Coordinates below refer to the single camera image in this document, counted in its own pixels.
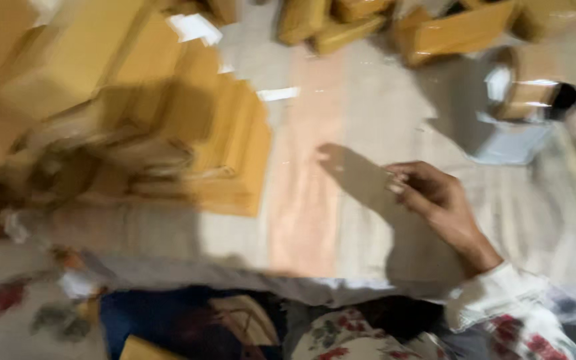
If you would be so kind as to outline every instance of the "dark blue cloth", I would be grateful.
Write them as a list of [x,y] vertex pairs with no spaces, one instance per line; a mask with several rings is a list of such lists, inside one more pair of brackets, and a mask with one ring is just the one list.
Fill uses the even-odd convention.
[[[106,330],[109,356],[119,360],[129,335],[189,359],[241,359],[243,347],[222,324],[214,321],[208,300],[248,295],[266,310],[279,344],[286,334],[281,301],[270,293],[214,290],[190,286],[172,291],[121,291],[102,297],[100,319]],[[265,358],[281,359],[281,347],[260,347]]]

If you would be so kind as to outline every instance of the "finger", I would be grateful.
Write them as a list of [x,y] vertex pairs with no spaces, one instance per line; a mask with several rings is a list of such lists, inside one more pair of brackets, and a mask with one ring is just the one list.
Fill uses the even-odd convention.
[[395,163],[386,165],[386,171],[393,174],[406,174],[421,180],[442,181],[447,174],[428,164],[425,161],[412,161],[409,163]]
[[397,194],[397,200],[412,212],[430,218],[440,208],[407,184],[393,182],[388,189]]

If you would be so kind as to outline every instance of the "fingernail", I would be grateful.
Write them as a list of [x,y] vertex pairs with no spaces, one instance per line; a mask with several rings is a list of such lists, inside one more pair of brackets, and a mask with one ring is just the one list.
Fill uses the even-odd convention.
[[404,187],[402,185],[396,184],[396,183],[388,184],[386,186],[386,189],[390,190],[391,192],[396,193],[397,195],[404,193]]

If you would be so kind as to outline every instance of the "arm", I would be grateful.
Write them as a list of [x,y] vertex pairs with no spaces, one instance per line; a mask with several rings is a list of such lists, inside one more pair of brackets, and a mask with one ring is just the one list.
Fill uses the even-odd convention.
[[576,345],[542,305],[548,280],[514,268],[481,233],[457,178],[424,162],[386,167],[397,201],[419,214],[460,255],[468,274],[445,315],[454,332],[483,323],[498,359],[576,359]]

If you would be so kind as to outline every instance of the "white sleeve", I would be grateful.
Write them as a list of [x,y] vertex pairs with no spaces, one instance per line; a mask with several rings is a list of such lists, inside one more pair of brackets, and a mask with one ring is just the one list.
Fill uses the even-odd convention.
[[455,332],[483,323],[493,358],[576,359],[576,344],[543,305],[549,287],[546,278],[505,262],[466,282],[446,304],[446,321]]

